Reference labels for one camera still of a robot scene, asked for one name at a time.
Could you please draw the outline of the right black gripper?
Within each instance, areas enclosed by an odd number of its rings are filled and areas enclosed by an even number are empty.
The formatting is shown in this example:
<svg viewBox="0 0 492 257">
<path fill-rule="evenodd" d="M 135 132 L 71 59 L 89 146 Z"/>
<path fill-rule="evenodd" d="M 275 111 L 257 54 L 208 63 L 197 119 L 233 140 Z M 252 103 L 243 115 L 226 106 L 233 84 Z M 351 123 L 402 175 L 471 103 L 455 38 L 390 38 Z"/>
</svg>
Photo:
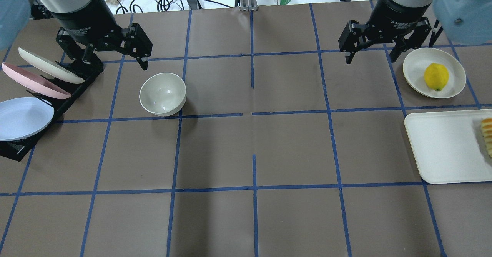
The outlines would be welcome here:
<svg viewBox="0 0 492 257">
<path fill-rule="evenodd" d="M 392 63 L 403 52 L 419 49 L 432 31 L 428 18 L 424 17 L 429 6 L 408 7 L 392 0 L 377 0 L 368 22 L 360 24 L 349 20 L 338 39 L 346 64 L 351 64 L 357 52 L 376 43 L 392 43 L 395 40 L 395 46 L 389 53 Z"/>
</svg>

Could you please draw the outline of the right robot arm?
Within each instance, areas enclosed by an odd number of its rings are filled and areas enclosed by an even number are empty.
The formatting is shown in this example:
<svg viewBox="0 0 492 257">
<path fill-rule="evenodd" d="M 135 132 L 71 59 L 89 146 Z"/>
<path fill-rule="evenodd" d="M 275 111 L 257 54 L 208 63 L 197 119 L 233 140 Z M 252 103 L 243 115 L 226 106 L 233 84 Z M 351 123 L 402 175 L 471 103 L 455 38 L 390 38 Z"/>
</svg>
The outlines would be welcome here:
<svg viewBox="0 0 492 257">
<path fill-rule="evenodd" d="M 436 23 L 425 12 L 432 7 Z M 491 40 L 492 0 L 377 0 L 369 20 L 350 20 L 338 40 L 339 49 L 350 64 L 357 52 L 375 44 L 394 43 L 390 60 L 395 62 L 407 50 L 416 50 L 438 27 L 461 45 L 481 45 Z"/>
</svg>

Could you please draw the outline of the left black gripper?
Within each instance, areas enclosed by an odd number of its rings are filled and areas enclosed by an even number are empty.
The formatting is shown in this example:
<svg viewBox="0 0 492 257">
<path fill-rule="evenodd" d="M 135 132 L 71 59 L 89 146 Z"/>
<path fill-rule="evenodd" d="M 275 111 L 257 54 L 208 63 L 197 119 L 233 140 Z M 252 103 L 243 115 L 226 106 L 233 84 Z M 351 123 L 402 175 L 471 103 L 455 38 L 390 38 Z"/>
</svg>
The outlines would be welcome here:
<svg viewBox="0 0 492 257">
<path fill-rule="evenodd" d="M 137 60 L 142 70 L 148 70 L 148 58 L 153 43 L 142 26 L 132 23 L 121 28 L 104 0 L 91 0 L 83 8 L 71 13 L 55 13 L 62 28 L 56 42 L 68 61 L 61 66 L 73 73 L 102 73 L 103 62 L 93 53 L 84 59 L 82 45 L 93 45 L 96 51 L 116 51 Z"/>
</svg>

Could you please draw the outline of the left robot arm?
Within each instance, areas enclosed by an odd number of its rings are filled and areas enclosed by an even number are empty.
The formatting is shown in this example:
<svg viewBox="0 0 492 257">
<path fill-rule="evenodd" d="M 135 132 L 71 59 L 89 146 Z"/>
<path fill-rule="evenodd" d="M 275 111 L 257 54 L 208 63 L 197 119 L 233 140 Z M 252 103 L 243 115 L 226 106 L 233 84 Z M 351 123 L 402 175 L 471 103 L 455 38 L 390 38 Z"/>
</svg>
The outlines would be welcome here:
<svg viewBox="0 0 492 257">
<path fill-rule="evenodd" d="M 9 48 L 31 17 L 36 0 L 1 0 L 1 49 Z M 104 0 L 37 0 L 60 23 L 57 43 L 74 61 L 96 63 L 95 52 L 115 51 L 148 69 L 153 44 L 133 23 L 121 28 Z"/>
</svg>

